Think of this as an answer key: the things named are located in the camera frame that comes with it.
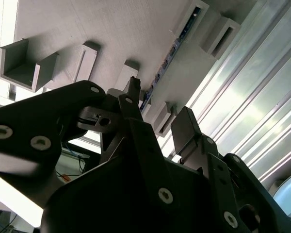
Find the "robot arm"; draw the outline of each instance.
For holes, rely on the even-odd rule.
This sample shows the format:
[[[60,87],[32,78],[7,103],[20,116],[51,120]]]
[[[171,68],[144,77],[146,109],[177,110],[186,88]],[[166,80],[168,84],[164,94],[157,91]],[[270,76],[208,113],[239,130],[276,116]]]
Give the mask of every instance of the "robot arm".
[[[234,154],[222,157],[192,111],[172,123],[181,165],[162,155],[138,109],[140,81],[117,98],[82,81],[0,108],[0,179],[43,210],[41,233],[291,233],[291,221]],[[101,133],[93,169],[62,186],[61,142]]]

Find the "gray rectangular block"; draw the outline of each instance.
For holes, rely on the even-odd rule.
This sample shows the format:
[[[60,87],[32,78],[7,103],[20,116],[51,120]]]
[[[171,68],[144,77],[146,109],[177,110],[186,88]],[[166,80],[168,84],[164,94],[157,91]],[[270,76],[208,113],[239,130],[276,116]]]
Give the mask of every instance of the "gray rectangular block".
[[[219,60],[240,29],[230,18],[220,17],[213,27],[202,49]]]
[[[36,92],[52,79],[58,54],[36,64],[28,62],[28,44],[28,39],[23,39],[0,48],[0,79]]]
[[[93,42],[82,45],[72,82],[89,80],[100,46]]]

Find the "screw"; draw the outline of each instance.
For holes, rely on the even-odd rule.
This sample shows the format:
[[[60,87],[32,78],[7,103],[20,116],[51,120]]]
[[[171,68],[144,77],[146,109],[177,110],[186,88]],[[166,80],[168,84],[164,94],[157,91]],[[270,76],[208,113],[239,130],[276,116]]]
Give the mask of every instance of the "screw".
[[[237,228],[238,227],[238,222],[237,219],[234,217],[233,214],[231,214],[228,211],[224,212],[224,218],[226,220],[226,222],[232,227],[232,228]]]
[[[30,141],[30,145],[36,150],[47,150],[51,146],[51,141],[44,136],[33,137]]]
[[[130,98],[125,99],[128,103],[132,103],[132,100]]]
[[[210,144],[213,144],[213,140],[210,138],[210,137],[207,137],[207,141],[210,143]]]
[[[99,92],[99,89],[98,89],[98,88],[96,88],[96,87],[91,87],[91,90],[92,90],[92,91],[94,91],[94,92],[96,92],[96,93],[98,93],[98,92]]]
[[[174,201],[173,195],[167,188],[159,189],[159,197],[166,204],[171,204]]]
[[[0,139],[7,139],[10,136],[12,136],[13,130],[6,126],[6,125],[0,125]]]
[[[234,159],[237,163],[240,163],[240,162],[241,162],[240,159],[237,158],[236,156],[233,156],[233,159]]]

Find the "reflective metal surface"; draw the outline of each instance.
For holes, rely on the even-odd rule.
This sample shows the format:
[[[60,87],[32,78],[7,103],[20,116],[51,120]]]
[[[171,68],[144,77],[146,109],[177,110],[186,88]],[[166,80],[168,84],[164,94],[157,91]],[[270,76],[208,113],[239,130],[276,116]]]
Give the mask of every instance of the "reflective metal surface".
[[[221,154],[239,155],[272,183],[291,159],[291,0],[256,3],[187,106]],[[172,136],[158,141],[173,153]]]

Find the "cable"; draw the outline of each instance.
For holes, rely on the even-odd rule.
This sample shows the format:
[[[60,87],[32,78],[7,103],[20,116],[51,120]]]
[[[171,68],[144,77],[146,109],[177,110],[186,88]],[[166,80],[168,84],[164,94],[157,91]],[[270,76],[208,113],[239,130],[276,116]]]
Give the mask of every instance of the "cable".
[[[15,220],[16,217],[17,217],[17,215],[15,215],[15,217],[13,218],[13,220],[6,227],[4,227],[2,229],[2,231],[0,231],[0,233],[4,232],[12,224],[12,222]]]
[[[70,151],[70,153],[71,153],[73,156],[75,156],[75,157],[78,158],[78,160],[79,160],[79,172],[80,172],[80,173],[83,173],[83,172],[84,172],[84,169],[85,169],[85,162],[84,162],[84,160],[82,161],[81,156],[76,155],[76,154],[75,154],[75,153],[74,153],[74,152],[69,148],[69,146],[68,146],[67,143],[65,144],[65,146],[67,147],[67,149]]]
[[[57,176],[58,177],[62,177],[65,181],[67,181],[67,182],[69,182],[70,180],[68,180],[66,177],[68,176],[80,176],[80,175],[62,175],[62,174],[60,174],[58,171],[56,171],[56,173],[58,174]]]
[[[58,171],[56,171],[56,173],[60,176],[60,177],[62,177],[65,181],[67,181],[67,182],[69,182],[70,180],[67,180],[66,179],[66,177],[65,176],[63,176],[62,174],[60,174]]]

